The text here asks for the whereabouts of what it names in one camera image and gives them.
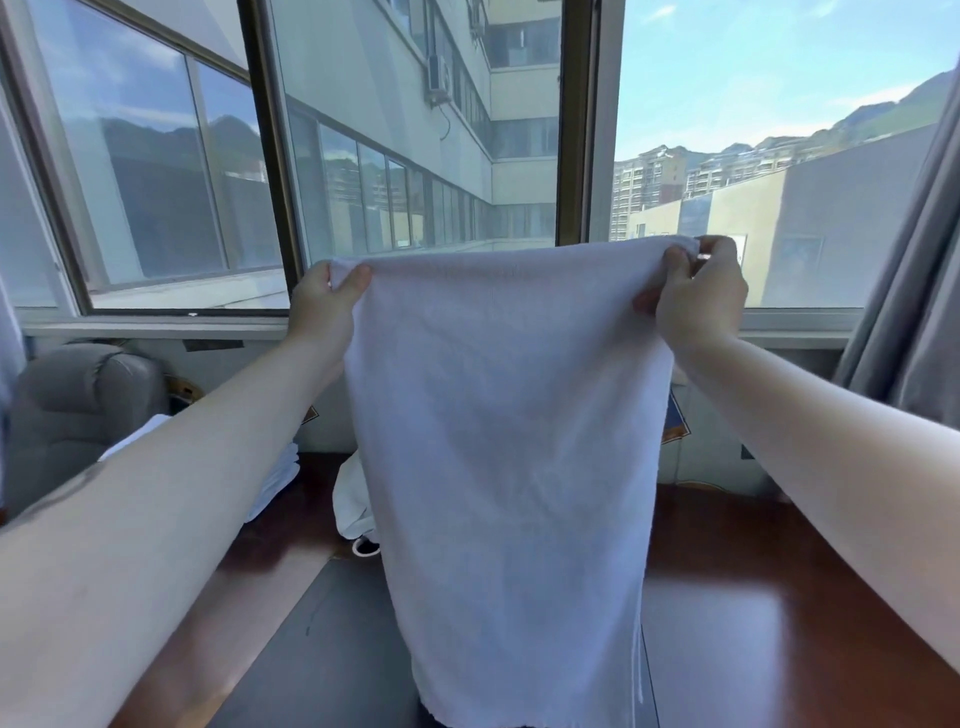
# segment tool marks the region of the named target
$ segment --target hand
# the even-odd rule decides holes
[[[317,263],[294,289],[290,302],[290,323],[287,341],[302,342],[318,348],[325,367],[336,368],[336,377],[350,339],[353,338],[353,307],[370,285],[369,265],[358,265],[333,290],[330,287],[330,264]]]
[[[700,253],[706,263],[682,248],[663,255],[666,284],[641,292],[634,309],[656,313],[660,335],[677,353],[736,338],[747,301],[747,281],[736,262],[736,243],[722,235],[704,235]]]

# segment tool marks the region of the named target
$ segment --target brown desk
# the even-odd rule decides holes
[[[301,456],[300,480],[241,531],[114,728],[206,725],[343,550],[342,459]],[[960,676],[793,506],[661,488],[643,628],[661,728],[960,726]]]

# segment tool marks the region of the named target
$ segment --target black mat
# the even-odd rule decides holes
[[[637,728],[657,728],[643,654]],[[209,728],[437,728],[420,707],[379,559],[331,561]]]

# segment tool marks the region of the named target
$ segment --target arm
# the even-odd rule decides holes
[[[960,432],[738,340],[747,288],[735,246],[703,243],[713,255],[693,277],[686,255],[668,252],[657,305],[681,368],[840,555],[960,669]]]
[[[279,346],[0,531],[0,725],[113,718],[340,372],[370,270],[328,281],[304,277]]]

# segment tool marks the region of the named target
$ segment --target person's left arm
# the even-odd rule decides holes
[[[342,371],[370,278],[311,270],[281,344],[0,530],[0,725],[110,722]]]

